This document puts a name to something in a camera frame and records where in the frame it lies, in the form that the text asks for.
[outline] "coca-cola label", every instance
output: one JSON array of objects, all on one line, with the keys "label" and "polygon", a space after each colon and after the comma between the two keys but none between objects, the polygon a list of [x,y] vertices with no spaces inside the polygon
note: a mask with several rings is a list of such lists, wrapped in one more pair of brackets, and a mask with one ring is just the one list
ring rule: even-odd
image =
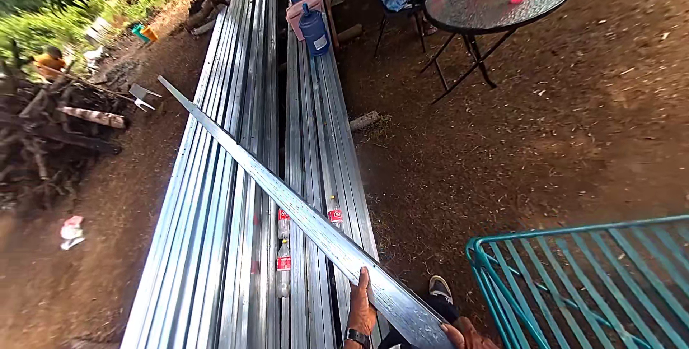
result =
[{"label": "coca-cola label", "polygon": [[340,209],[331,210],[328,212],[328,220],[332,223],[342,222],[342,211]]},{"label": "coca-cola label", "polygon": [[279,221],[282,221],[282,220],[288,221],[289,220],[289,214],[287,214],[287,212],[282,210],[282,208],[280,208],[280,210],[278,210],[278,220]]},{"label": "coca-cola label", "polygon": [[278,271],[289,271],[292,268],[292,258],[290,256],[278,257]]}]

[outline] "orange container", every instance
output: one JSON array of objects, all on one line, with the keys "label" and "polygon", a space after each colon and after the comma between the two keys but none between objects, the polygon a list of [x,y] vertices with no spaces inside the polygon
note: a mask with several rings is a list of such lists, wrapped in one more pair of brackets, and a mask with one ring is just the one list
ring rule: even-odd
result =
[{"label": "orange container", "polygon": [[151,29],[151,27],[149,27],[149,26],[143,27],[141,29],[140,33],[142,36],[149,38],[151,40],[151,42],[158,41],[158,36],[156,35],[155,32],[153,32],[153,29]]}]

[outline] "teal metal railing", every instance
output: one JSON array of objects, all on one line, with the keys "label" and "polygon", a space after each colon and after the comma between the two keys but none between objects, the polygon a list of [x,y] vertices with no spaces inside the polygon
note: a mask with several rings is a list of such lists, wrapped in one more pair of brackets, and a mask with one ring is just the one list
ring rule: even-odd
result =
[{"label": "teal metal railing", "polygon": [[689,349],[689,216],[473,238],[506,348]]}]

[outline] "wristwatch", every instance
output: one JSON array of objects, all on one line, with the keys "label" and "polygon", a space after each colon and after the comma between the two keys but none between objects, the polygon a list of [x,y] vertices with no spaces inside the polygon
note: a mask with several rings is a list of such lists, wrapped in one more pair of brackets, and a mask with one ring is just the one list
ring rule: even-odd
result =
[{"label": "wristwatch", "polygon": [[358,332],[351,327],[344,332],[344,339],[350,339],[354,342],[361,344],[364,349],[369,349],[371,347],[371,338],[362,332]]}]

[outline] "shoe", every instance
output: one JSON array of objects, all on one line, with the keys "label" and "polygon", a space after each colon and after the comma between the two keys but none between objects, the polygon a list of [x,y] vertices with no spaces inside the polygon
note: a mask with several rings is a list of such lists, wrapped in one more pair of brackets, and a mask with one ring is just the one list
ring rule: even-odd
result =
[{"label": "shoe", "polygon": [[450,292],[450,286],[447,285],[445,279],[438,275],[433,275],[431,280],[428,282],[428,293],[431,295],[440,295],[445,297],[451,305],[455,303],[452,301],[452,293]]}]

